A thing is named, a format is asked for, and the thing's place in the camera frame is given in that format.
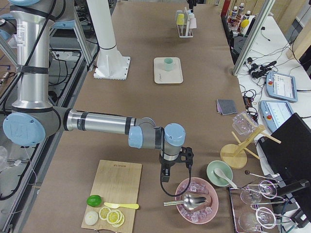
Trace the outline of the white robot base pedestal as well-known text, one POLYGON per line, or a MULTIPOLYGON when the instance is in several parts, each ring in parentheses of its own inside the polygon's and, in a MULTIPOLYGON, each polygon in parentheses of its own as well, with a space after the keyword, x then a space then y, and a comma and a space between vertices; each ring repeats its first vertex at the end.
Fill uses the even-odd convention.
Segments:
POLYGON ((117 48, 108 1, 89 0, 87 3, 100 48, 94 77, 125 80, 131 58, 122 56, 117 48))

